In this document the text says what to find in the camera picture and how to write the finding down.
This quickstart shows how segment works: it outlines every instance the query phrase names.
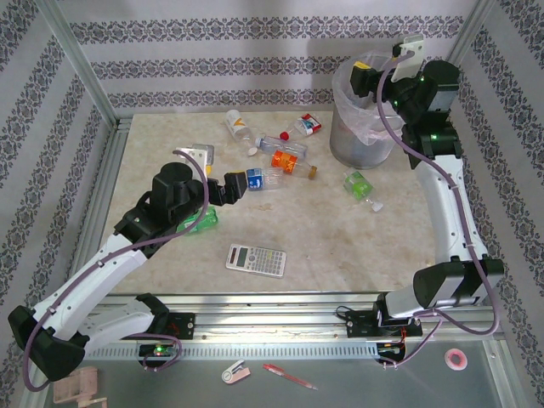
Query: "calculator screen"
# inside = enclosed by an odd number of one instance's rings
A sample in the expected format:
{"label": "calculator screen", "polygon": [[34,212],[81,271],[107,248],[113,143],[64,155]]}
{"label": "calculator screen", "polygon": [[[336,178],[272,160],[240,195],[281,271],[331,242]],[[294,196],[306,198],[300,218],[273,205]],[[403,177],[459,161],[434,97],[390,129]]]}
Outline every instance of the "calculator screen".
{"label": "calculator screen", "polygon": [[246,263],[247,248],[240,248],[240,255],[238,255],[238,262],[236,266],[244,266]]}

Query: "orange bottle label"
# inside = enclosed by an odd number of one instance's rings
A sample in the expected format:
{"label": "orange bottle label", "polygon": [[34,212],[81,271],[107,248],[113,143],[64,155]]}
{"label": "orange bottle label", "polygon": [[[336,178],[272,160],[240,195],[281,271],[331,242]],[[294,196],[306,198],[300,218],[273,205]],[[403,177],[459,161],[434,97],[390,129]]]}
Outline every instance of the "orange bottle label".
{"label": "orange bottle label", "polygon": [[297,162],[298,157],[291,156],[288,153],[283,151],[276,151],[272,157],[272,167],[281,167],[286,173],[292,173],[295,168],[295,163]]}

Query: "blue bottle label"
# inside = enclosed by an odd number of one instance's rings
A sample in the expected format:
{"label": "blue bottle label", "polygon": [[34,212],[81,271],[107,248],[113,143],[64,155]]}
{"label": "blue bottle label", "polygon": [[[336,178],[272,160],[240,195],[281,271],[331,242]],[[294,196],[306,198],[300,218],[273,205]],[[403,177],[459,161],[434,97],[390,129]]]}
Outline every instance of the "blue bottle label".
{"label": "blue bottle label", "polygon": [[263,189],[263,172],[260,168],[250,168],[247,173],[247,188],[249,190]]}

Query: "marble tabletop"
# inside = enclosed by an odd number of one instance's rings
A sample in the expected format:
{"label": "marble tabletop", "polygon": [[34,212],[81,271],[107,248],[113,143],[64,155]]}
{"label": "marble tabletop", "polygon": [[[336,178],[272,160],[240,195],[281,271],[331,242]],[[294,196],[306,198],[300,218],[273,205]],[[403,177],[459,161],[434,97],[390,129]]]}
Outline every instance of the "marble tabletop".
{"label": "marble tabletop", "polygon": [[[126,277],[116,293],[376,291],[410,285],[434,263],[427,203],[407,156],[395,147],[379,167],[362,173],[384,204],[374,213],[343,189],[346,167],[329,150],[332,113],[315,113],[323,128],[303,142],[314,180],[286,176],[280,190],[248,191],[234,206],[216,207],[218,225],[166,244]],[[242,113],[253,128],[276,136],[300,112]],[[176,147],[215,146],[210,177],[267,167],[271,156],[246,157],[223,124],[224,113],[135,115],[105,226],[105,235],[150,189]],[[230,244],[286,251],[282,279],[225,268]]]}

